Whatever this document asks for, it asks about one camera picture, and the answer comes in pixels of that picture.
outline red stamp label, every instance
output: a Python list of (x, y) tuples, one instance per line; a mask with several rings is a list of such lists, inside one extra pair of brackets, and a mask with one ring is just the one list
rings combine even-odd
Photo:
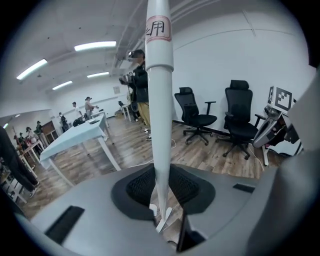
[(171, 41), (171, 23), (166, 16), (152, 16), (146, 21), (145, 41), (153, 40)]

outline black office chair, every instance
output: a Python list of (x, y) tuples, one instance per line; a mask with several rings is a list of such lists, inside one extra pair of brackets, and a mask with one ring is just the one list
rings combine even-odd
[(206, 114), (199, 114), (199, 110), (196, 104), (195, 95), (190, 87), (180, 87), (180, 92), (175, 93), (174, 97), (178, 101), (180, 107), (182, 108), (182, 120), (186, 125), (195, 127), (196, 130), (184, 130), (183, 135), (187, 133), (193, 133), (185, 141), (185, 144), (189, 144), (194, 136), (199, 135), (205, 140), (205, 145), (209, 144), (209, 141), (203, 136), (203, 134), (210, 134), (213, 136), (211, 131), (202, 130), (203, 127), (213, 124), (217, 117), (214, 115), (209, 115), (211, 103), (216, 103), (216, 101), (207, 101), (208, 104)]
[(225, 152), (222, 156), (227, 157), (229, 152), (238, 146), (243, 152), (246, 153), (245, 159), (248, 160), (250, 154), (244, 148), (252, 143), (256, 133), (258, 132), (257, 126), (260, 119), (266, 120), (263, 116), (255, 114), (257, 120), (253, 126), (250, 122), (251, 116), (251, 102), (253, 93), (249, 90), (249, 84), (247, 81), (231, 80), (230, 87), (225, 89), (226, 100), (228, 102), (228, 111), (225, 112), (224, 128), (230, 132), (230, 138), (228, 139), (216, 139), (215, 141), (227, 141), (231, 142), (231, 148)]

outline ceiling light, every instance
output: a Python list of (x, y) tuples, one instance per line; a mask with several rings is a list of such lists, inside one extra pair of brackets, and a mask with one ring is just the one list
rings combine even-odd
[(87, 78), (94, 78), (94, 77), (99, 77), (99, 76), (105, 76), (105, 75), (109, 75), (109, 72), (103, 72), (103, 73), (97, 73), (97, 74), (90, 74), (87, 75)]
[(88, 50), (93, 48), (102, 48), (102, 47), (115, 47), (116, 41), (105, 41), (105, 42), (90, 42), (85, 44), (80, 44), (74, 47), (78, 51)]
[(28, 69), (26, 69), (25, 71), (23, 71), (20, 75), (18, 75), (16, 78), (19, 80), (24, 79), (27, 75), (29, 75), (30, 73), (32, 73), (33, 71), (35, 71), (36, 69), (40, 68), (41, 66), (43, 66), (44, 64), (46, 64), (47, 61), (45, 59), (40, 60), (39, 62), (37, 62), (36, 64), (32, 65), (31, 67), (29, 67)]
[(53, 87), (52, 90), (57, 90), (57, 89), (59, 89), (61, 87), (64, 87), (64, 86), (67, 86), (67, 85), (70, 85), (70, 84), (72, 84), (72, 81), (64, 82), (62, 84), (57, 85), (56, 87)]

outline baseboard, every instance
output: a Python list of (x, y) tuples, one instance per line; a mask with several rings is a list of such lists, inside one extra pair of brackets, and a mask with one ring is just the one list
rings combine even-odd
[[(181, 125), (185, 125), (185, 126), (189, 126), (191, 127), (191, 125), (187, 125), (185, 124), (185, 122), (182, 122), (182, 121), (177, 121), (177, 120), (172, 120), (174, 123), (177, 123), (177, 124), (181, 124)], [(220, 130), (215, 130), (215, 129), (211, 129), (211, 128), (208, 128), (208, 127), (203, 127), (202, 130), (205, 130), (205, 131), (208, 131), (208, 132), (213, 132), (215, 134), (219, 134), (219, 135), (224, 135), (224, 136), (229, 136), (230, 137), (230, 133), (228, 132), (224, 132), (224, 131), (220, 131)]]

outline white pole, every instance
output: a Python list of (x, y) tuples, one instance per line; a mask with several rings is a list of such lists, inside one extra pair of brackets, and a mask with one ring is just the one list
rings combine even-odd
[(169, 0), (149, 0), (145, 30), (152, 151), (161, 218), (165, 221), (169, 188), (172, 127), (172, 45)]

